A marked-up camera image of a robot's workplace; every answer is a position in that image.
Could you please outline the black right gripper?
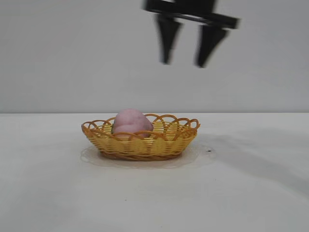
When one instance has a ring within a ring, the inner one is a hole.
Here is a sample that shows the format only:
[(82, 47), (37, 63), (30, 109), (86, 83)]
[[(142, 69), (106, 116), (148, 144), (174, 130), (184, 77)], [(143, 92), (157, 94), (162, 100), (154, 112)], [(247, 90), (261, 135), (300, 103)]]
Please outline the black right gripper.
[(155, 21), (160, 37), (161, 62), (169, 64), (174, 42), (182, 24), (174, 18), (204, 23), (200, 26), (200, 41), (195, 64), (205, 68), (216, 47), (228, 35), (227, 29), (237, 29), (240, 19), (215, 12), (217, 0), (145, 0), (143, 9), (157, 13)]

